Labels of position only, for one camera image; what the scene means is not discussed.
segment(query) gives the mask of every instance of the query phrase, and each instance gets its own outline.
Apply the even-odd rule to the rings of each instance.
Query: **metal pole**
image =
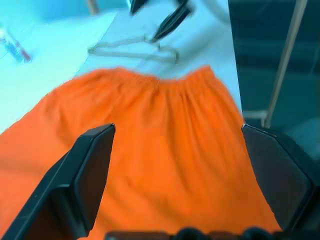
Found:
[[[284,81],[284,77],[287,71],[287,66],[290,60],[290,56],[292,53],[292,49],[294,47],[296,37],[299,31],[300,23],[302,20],[302,17],[305,13],[306,5],[308,0],[296,0],[294,11],[291,18],[290,27],[288,30],[288,34],[286,36],[285,45],[282,51],[279,67],[276,73],[275,82],[273,86],[273,92],[271,95],[271,100],[269,104],[269,108],[267,111],[266,118],[264,120],[263,126],[265,128],[269,128],[271,125],[271,119],[273,116],[273,113],[275,111],[276,103],[279,97],[279,93],[281,90],[282,83]]]
[[[97,15],[99,13],[97,0],[87,0],[87,3],[88,3],[90,14]]]

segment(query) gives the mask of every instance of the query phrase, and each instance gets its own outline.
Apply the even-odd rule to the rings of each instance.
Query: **orange shorts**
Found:
[[[186,226],[280,229],[256,182],[242,116],[209,67],[178,81],[116,68],[56,88],[0,135],[0,236],[77,137],[107,123],[116,133],[89,239]]]

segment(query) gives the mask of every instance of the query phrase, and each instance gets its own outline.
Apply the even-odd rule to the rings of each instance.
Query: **table surface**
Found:
[[[161,46],[175,48],[179,52],[179,62],[163,63],[147,59],[128,57],[96,56],[91,54],[77,75],[97,68],[125,67],[143,74],[152,74],[160,78],[179,78],[202,66],[210,65],[214,74],[225,84],[238,109],[241,100],[235,60],[233,36],[229,18],[228,0],[217,0],[208,8],[210,0],[193,0],[195,11],[171,34],[159,41]],[[121,10],[102,37],[100,43],[114,43],[125,39],[134,39],[143,35],[151,37],[161,22],[176,9],[174,1],[147,4],[135,16],[128,10]],[[153,46],[135,43],[105,49],[124,53],[156,54]]]
[[[148,5],[134,17],[130,17],[126,9],[36,26],[21,42],[33,57],[31,63],[16,64],[8,54],[0,60],[0,133],[30,111],[51,90],[75,75],[97,68],[121,66],[160,78],[179,78],[201,66],[210,65],[241,111],[228,1],[216,1],[223,9],[220,14],[212,14],[203,4],[205,1],[192,1],[195,6],[192,16],[160,41],[161,45],[179,51],[178,64],[87,54],[88,47],[99,40],[114,42],[151,36],[175,10],[173,1]],[[135,53],[155,51],[141,43],[133,44],[129,50]]]
[[[20,64],[10,54],[0,56],[0,134],[78,72],[87,48],[101,39],[115,16],[109,12],[39,23],[18,39],[32,62]]]

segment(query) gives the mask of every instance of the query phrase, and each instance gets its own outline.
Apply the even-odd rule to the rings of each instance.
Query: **bottle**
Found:
[[[0,44],[10,53],[18,63],[27,63],[31,57],[23,49],[20,43],[0,24]]]

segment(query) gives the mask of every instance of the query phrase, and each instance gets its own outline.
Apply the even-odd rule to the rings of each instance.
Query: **wire hanger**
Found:
[[[159,56],[156,54],[145,54],[145,53],[130,53],[130,52],[118,52],[118,51],[106,51],[103,49],[115,49],[119,46],[137,44],[137,43],[146,43],[150,44],[158,49],[159,53],[168,52],[171,54],[171,57]],[[168,46],[161,46],[159,43],[153,42],[151,39],[148,39],[145,35],[141,37],[136,37],[132,39],[124,39],[116,42],[100,42],[95,46],[88,49],[89,54],[102,57],[126,57],[126,58],[138,58],[138,59],[147,59],[155,60],[160,62],[174,63],[177,64],[179,61],[179,52]]]

